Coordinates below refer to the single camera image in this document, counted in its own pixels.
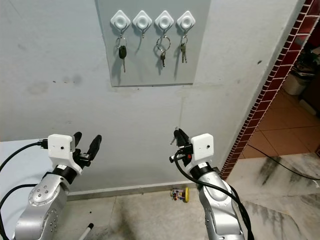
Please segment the small toy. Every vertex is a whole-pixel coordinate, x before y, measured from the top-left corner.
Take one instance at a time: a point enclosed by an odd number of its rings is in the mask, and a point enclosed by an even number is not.
[[[174,188],[171,190],[170,196],[175,201],[177,199],[180,199],[185,203],[187,203],[189,202],[189,188],[188,187],[186,187],[185,189]]]

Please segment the key holder board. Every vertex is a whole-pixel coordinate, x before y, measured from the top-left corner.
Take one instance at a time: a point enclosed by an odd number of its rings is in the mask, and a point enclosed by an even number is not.
[[[95,0],[95,2],[113,87],[190,85],[194,82],[211,0]],[[122,10],[131,20],[130,26],[123,32],[123,37],[127,41],[126,72],[116,46],[120,30],[110,22],[118,10]],[[142,31],[132,24],[141,10],[152,19],[144,38]],[[166,32],[171,46],[165,53],[165,67],[160,59],[161,51],[156,45],[158,38],[163,36],[163,31],[155,25],[155,19],[164,10],[167,10],[174,19],[173,25]],[[196,23],[187,34],[187,63],[182,63],[180,45],[184,32],[177,25],[177,19],[186,11],[191,12]],[[167,39],[163,39],[163,46],[165,48],[168,46]]]

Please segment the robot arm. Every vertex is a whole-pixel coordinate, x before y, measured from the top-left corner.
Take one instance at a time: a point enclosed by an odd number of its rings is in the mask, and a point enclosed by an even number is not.
[[[70,185],[84,167],[90,166],[102,140],[101,135],[97,135],[87,153],[81,153],[76,148],[81,136],[81,132],[74,136],[53,134],[43,140],[43,148],[48,149],[54,170],[47,172],[30,192],[28,205],[15,227],[15,240],[52,239]]]
[[[181,130],[174,131],[174,137],[180,150],[169,158],[182,160],[185,171],[194,179],[220,187],[230,194],[230,186],[214,171],[212,157],[214,155],[214,138],[206,133],[189,137]],[[199,199],[204,208],[205,226],[210,240],[244,240],[238,216],[233,208],[230,196],[208,186],[199,185]]]

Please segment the baseboard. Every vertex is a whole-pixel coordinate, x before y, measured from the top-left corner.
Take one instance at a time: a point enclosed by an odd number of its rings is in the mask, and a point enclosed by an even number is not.
[[[151,192],[167,191],[173,188],[195,188],[196,184],[192,181],[176,181],[176,182],[165,182],[159,184],[148,184],[138,186],[124,186],[114,188],[104,188],[88,191],[74,191],[68,195],[68,201],[84,200],[84,199],[95,199],[95,198],[106,198],[121,195],[130,194],[145,194]]]

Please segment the white stick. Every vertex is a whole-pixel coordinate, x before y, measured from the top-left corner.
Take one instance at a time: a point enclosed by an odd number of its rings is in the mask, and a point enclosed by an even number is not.
[[[85,229],[84,233],[82,233],[82,235],[80,236],[79,240],[84,240],[93,227],[94,224],[90,223],[88,227]]]

